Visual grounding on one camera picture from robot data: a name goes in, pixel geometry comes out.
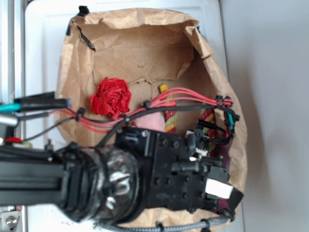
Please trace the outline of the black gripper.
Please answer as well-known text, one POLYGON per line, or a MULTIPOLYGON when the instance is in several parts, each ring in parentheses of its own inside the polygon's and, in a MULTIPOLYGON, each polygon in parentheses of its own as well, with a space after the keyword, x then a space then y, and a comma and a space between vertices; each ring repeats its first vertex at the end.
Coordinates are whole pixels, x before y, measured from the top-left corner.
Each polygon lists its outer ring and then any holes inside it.
POLYGON ((115 145, 138 161, 137 208, 234 213, 243 193, 229 183, 223 158, 206 155, 209 141, 200 129, 183 138, 154 130, 123 128, 115 145))

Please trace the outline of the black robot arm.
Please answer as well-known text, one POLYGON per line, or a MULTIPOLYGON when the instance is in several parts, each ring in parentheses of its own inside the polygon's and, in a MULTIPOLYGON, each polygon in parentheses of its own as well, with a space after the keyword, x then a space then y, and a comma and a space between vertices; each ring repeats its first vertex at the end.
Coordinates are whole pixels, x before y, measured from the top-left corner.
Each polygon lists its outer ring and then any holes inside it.
POLYGON ((234 213, 243 194, 219 157, 204 157, 201 130, 186 138, 125 127, 115 143, 53 151, 0 147, 1 205, 57 205, 74 221, 130 222, 145 209, 234 213))

